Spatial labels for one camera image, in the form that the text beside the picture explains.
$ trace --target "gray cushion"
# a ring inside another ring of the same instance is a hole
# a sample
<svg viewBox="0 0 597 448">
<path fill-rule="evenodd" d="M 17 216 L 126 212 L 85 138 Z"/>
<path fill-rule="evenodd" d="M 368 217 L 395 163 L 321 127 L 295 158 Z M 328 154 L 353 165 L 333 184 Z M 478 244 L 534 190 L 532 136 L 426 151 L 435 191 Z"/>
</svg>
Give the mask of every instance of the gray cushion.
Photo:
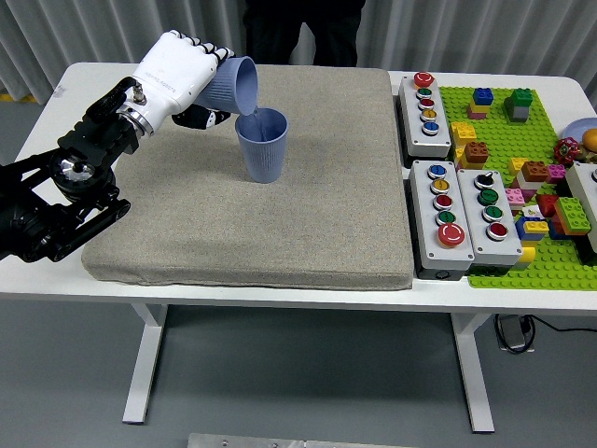
<svg viewBox="0 0 597 448">
<path fill-rule="evenodd" d="M 170 119 L 116 168 L 127 216 L 83 251 L 97 279 L 140 285 L 411 287 L 390 79 L 377 69 L 258 67 L 259 105 L 290 122 L 282 176 L 253 182 L 232 116 Z"/>
</svg>

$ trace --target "plate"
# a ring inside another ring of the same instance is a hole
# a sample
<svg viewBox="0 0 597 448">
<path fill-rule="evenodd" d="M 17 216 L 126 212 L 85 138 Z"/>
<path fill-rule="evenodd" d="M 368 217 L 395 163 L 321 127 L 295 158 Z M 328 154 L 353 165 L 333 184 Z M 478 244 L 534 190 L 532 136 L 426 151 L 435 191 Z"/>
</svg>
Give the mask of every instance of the plate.
<svg viewBox="0 0 597 448">
<path fill-rule="evenodd" d="M 578 119 L 563 130 L 562 138 L 572 137 L 578 143 L 582 143 L 583 134 L 592 128 L 597 128 L 597 119 Z"/>
</svg>

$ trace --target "table leg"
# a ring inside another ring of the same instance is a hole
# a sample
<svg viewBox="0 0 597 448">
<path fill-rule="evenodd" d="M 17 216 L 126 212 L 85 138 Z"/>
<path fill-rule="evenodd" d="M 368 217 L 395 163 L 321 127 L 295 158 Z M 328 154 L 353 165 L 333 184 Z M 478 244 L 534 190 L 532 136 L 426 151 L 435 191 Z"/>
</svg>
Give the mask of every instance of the table leg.
<svg viewBox="0 0 597 448">
<path fill-rule="evenodd" d="M 151 382 L 153 381 L 153 373 L 160 352 L 161 334 L 164 329 L 168 305 L 133 303 L 132 308 L 145 321 L 146 326 L 139 345 L 139 354 L 134 365 L 131 389 L 129 389 L 129 397 L 127 398 L 122 422 L 142 424 L 146 418 Z"/>
<path fill-rule="evenodd" d="M 492 411 L 487 399 L 477 343 L 475 342 L 475 330 L 490 316 L 454 313 L 451 315 L 473 432 L 494 432 Z"/>
</svg>

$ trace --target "blue cup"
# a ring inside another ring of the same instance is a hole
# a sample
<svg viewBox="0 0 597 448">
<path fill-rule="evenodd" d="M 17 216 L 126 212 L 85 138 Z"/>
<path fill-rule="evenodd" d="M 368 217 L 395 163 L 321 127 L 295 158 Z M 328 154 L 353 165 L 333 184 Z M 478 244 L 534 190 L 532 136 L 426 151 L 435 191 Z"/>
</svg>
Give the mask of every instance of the blue cup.
<svg viewBox="0 0 597 448">
<path fill-rule="evenodd" d="M 235 123 L 244 164 L 253 180 L 269 184 L 282 174 L 288 136 L 288 120 L 275 109 L 260 107 L 239 116 Z"/>
<path fill-rule="evenodd" d="M 231 114 L 249 115 L 257 107 L 257 68 L 248 56 L 226 59 L 205 86 L 196 105 Z"/>
</svg>

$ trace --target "robotic arm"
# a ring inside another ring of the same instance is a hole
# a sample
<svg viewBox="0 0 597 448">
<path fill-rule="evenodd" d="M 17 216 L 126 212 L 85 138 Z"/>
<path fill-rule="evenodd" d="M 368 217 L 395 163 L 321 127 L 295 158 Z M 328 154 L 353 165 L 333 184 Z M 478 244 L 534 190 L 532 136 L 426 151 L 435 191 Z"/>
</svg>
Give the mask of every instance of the robotic arm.
<svg viewBox="0 0 597 448">
<path fill-rule="evenodd" d="M 232 56 L 197 38 L 164 33 L 132 77 L 91 105 L 58 148 L 0 165 L 0 259 L 59 261 L 124 217 L 131 204 L 118 198 L 112 164 L 123 152 L 134 153 L 168 116 L 199 129 L 229 117 L 193 102 Z M 34 193 L 49 178 L 68 205 L 50 205 Z"/>
</svg>

